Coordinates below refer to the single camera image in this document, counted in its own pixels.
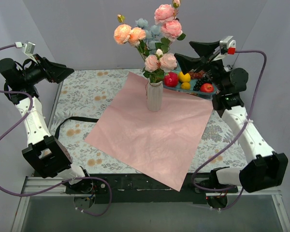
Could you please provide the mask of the white pink flower stem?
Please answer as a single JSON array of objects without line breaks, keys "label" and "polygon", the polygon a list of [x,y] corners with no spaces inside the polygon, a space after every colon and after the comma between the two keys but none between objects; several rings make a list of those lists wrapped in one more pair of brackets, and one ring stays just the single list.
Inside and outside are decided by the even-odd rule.
[{"label": "white pink flower stem", "polygon": [[165,74],[177,68],[177,60],[173,53],[163,53],[158,49],[154,55],[149,55],[145,59],[144,77],[150,83],[163,81]]}]

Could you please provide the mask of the pink flower stem with bud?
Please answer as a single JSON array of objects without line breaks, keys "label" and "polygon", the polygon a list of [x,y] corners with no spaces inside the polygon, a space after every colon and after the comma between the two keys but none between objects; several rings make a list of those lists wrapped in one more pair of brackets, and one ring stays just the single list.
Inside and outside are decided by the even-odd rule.
[{"label": "pink flower stem with bud", "polygon": [[170,45],[174,41],[182,41],[186,37],[177,17],[180,6],[180,0],[173,0],[171,4],[162,4],[155,10],[155,24],[160,26],[162,34],[157,48],[161,49],[163,53],[167,53],[170,50]]}]

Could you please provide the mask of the white ribbed vase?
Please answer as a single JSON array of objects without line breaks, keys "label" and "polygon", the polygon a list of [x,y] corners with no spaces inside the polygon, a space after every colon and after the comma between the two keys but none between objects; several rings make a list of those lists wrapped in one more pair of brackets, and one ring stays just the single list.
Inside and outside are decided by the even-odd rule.
[{"label": "white ribbed vase", "polygon": [[151,112],[159,111],[162,105],[162,96],[163,96],[162,81],[158,83],[148,82],[145,86],[145,89],[148,110]]}]

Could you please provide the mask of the blue flower stem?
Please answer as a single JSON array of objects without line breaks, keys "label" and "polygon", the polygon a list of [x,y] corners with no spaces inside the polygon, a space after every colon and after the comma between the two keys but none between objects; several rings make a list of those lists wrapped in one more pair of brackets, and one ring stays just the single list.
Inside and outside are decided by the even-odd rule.
[{"label": "blue flower stem", "polygon": [[156,43],[160,42],[161,30],[159,25],[149,26],[148,21],[140,18],[135,21],[136,27],[143,29],[146,33],[144,42],[151,54],[156,52]]}]

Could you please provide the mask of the black ribbon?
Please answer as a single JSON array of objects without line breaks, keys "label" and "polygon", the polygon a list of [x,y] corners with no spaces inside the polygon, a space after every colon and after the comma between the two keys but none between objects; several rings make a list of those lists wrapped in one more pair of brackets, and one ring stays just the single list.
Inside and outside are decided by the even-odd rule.
[{"label": "black ribbon", "polygon": [[69,120],[82,121],[82,122],[90,122],[90,123],[97,123],[98,122],[98,119],[97,118],[89,118],[89,117],[81,117],[81,116],[72,116],[72,117],[69,117],[69,118],[65,119],[62,123],[60,123],[58,125],[58,127],[56,128],[55,135],[54,135],[54,137],[56,139],[59,138],[61,126],[64,125]]}]

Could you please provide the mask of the peach flower stem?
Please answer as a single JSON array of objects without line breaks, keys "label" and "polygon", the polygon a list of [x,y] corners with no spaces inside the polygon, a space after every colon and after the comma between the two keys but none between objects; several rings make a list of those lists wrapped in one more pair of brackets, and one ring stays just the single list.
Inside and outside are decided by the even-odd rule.
[{"label": "peach flower stem", "polygon": [[146,38],[146,32],[142,28],[134,27],[125,24],[125,17],[121,14],[117,15],[117,20],[120,25],[114,31],[114,40],[117,44],[126,44],[137,49],[141,55],[143,61],[148,56],[148,49],[146,48],[144,39]]}]

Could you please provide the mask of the purple pink wrapping paper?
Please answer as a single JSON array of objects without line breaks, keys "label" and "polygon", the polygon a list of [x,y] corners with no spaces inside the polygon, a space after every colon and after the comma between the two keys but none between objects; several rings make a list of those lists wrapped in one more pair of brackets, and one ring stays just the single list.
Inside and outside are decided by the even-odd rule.
[{"label": "purple pink wrapping paper", "polygon": [[147,108],[147,80],[130,72],[85,142],[179,191],[213,107],[209,100],[165,89]]}]

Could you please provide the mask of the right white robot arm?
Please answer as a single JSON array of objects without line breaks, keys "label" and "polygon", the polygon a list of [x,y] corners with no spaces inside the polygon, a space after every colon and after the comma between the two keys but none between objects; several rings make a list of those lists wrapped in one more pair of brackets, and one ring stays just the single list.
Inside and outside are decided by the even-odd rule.
[{"label": "right white robot arm", "polygon": [[212,105],[220,118],[227,123],[235,135],[219,154],[230,148],[235,142],[241,146],[247,161],[243,169],[223,167],[213,169],[208,184],[200,186],[197,173],[208,163],[202,164],[191,176],[193,185],[205,191],[227,191],[241,186],[248,193],[277,187],[282,184],[288,158],[284,153],[276,153],[258,132],[250,119],[252,111],[247,111],[240,92],[247,88],[248,72],[243,68],[226,70],[222,59],[227,55],[239,53],[235,40],[231,36],[212,42],[189,42],[198,54],[198,58],[175,54],[183,73],[204,71],[218,88],[218,94],[212,97]]}]

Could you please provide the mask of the red grapes bunch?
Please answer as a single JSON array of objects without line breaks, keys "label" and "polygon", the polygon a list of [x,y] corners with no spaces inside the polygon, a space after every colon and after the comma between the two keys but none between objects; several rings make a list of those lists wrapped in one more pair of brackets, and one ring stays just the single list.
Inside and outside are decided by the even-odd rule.
[{"label": "red grapes bunch", "polygon": [[205,75],[204,71],[199,72],[189,72],[191,79],[202,79]]}]

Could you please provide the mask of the teal plastic basket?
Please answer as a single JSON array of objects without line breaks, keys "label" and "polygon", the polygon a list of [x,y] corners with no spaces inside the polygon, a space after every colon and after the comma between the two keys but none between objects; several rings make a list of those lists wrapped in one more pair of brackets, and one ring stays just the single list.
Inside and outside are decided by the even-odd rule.
[{"label": "teal plastic basket", "polygon": [[[176,74],[179,74],[181,72],[181,69],[180,69],[180,66],[179,64],[177,63],[177,68],[171,72],[174,72]],[[191,94],[191,95],[194,95],[194,96],[199,96],[199,97],[202,97],[202,98],[205,98],[205,99],[209,99],[211,98],[212,96],[218,94],[218,89],[217,87],[212,83],[213,87],[214,87],[214,92],[212,93],[204,93],[204,92],[201,92],[201,91],[194,91],[193,90],[193,87],[196,83],[196,79],[191,79],[191,81],[189,82],[190,83],[190,90],[184,90],[184,89],[181,89],[180,86],[181,86],[181,82],[179,81],[178,82],[178,85],[176,87],[167,87],[164,85],[163,83],[163,87],[165,89],[168,89],[168,90],[173,90],[173,91],[177,91],[177,92],[183,92],[183,93],[187,93],[187,94]]]}]

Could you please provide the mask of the small yellow lemon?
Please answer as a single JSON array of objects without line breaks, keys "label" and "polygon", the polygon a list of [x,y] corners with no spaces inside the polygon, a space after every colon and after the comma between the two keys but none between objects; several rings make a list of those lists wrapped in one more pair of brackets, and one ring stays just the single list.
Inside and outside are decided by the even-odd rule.
[{"label": "small yellow lemon", "polygon": [[190,90],[190,83],[189,82],[183,82],[180,86],[181,89],[184,90]]}]

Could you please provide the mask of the black grapes bunch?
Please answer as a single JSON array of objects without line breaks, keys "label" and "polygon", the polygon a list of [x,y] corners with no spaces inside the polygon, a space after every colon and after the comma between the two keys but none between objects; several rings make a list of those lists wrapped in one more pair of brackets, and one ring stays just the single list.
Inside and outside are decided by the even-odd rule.
[{"label": "black grapes bunch", "polygon": [[212,84],[212,81],[210,79],[208,79],[206,75],[204,75],[200,79],[196,79],[196,83],[195,83],[195,85],[193,87],[193,90],[194,91],[201,91],[201,87],[204,84]]}]

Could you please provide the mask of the red apple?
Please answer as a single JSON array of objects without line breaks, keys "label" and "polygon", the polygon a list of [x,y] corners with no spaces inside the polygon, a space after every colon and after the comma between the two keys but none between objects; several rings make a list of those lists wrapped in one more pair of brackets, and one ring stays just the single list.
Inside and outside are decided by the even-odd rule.
[{"label": "red apple", "polygon": [[203,85],[201,85],[200,91],[204,93],[212,93],[214,92],[214,87],[210,83],[204,83]]}]

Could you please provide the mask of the aluminium frame rail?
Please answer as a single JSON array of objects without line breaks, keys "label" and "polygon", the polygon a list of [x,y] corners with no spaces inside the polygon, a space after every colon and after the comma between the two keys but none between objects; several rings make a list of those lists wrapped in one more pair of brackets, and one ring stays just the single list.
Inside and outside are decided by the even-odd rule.
[{"label": "aluminium frame rail", "polygon": [[59,179],[28,177],[12,227],[14,232],[290,232],[278,190],[228,193],[216,210],[216,194],[193,194],[180,202],[146,201],[144,191],[127,203],[89,203],[67,194]]}]

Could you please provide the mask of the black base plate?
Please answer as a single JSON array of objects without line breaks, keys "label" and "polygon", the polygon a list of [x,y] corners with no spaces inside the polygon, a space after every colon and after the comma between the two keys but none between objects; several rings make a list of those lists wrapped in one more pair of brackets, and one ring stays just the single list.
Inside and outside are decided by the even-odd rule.
[{"label": "black base plate", "polygon": [[[111,187],[111,203],[193,203],[207,204],[206,191],[194,187],[192,173],[187,173],[180,191],[174,190],[145,174],[91,174]],[[109,203],[109,189],[100,180],[93,180],[94,203]]]}]

